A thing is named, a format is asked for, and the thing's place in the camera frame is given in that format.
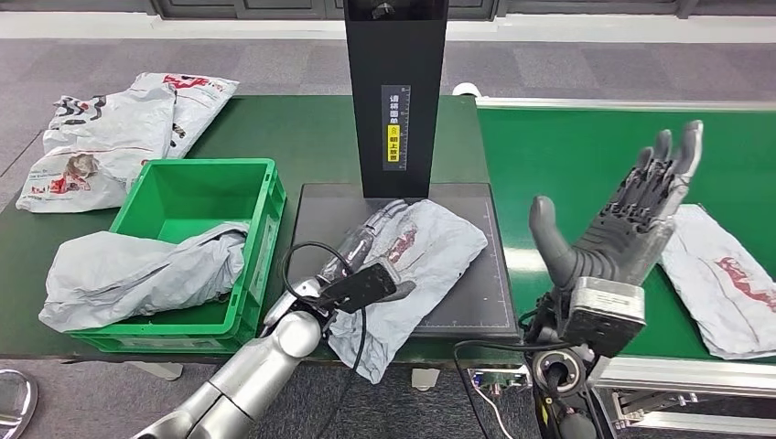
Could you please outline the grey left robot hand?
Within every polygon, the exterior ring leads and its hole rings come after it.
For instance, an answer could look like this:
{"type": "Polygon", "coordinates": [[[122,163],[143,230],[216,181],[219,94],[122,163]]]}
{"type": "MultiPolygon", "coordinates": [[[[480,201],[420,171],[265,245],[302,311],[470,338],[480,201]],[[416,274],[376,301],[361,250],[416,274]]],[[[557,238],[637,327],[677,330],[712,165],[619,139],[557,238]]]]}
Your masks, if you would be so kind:
{"type": "MultiPolygon", "coordinates": [[[[407,210],[409,205],[402,199],[390,201],[376,210],[359,227],[350,230],[338,247],[338,252],[354,271],[358,271],[366,260],[379,232],[387,222],[407,210]]],[[[317,278],[321,284],[333,284],[346,275],[345,264],[332,257],[320,270],[317,278]]]]}

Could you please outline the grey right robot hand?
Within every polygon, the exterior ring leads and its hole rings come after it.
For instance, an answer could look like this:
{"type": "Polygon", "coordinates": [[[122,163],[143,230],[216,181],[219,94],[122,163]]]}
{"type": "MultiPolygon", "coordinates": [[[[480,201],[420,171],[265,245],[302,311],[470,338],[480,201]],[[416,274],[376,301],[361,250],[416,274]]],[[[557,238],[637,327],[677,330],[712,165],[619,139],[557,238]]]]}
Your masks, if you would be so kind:
{"type": "Polygon", "coordinates": [[[702,121],[690,121],[674,147],[671,131],[661,130],[574,243],[556,226],[553,200],[533,198],[529,230],[554,292],[570,292],[580,277],[644,282],[674,233],[674,214],[702,157],[703,133],[702,121]]]}

